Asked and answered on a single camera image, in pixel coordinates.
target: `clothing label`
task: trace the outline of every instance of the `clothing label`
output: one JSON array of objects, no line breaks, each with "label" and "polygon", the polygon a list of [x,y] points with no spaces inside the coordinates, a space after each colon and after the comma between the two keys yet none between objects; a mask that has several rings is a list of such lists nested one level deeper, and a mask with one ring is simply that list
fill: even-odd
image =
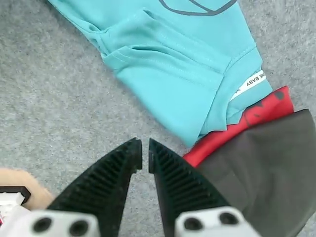
[{"label": "clothing label", "polygon": [[239,87],[239,89],[235,92],[230,101],[234,100],[237,96],[243,94],[245,91],[253,88],[255,85],[263,82],[265,79],[267,79],[267,77],[262,70],[252,75],[241,85],[241,87]]}]

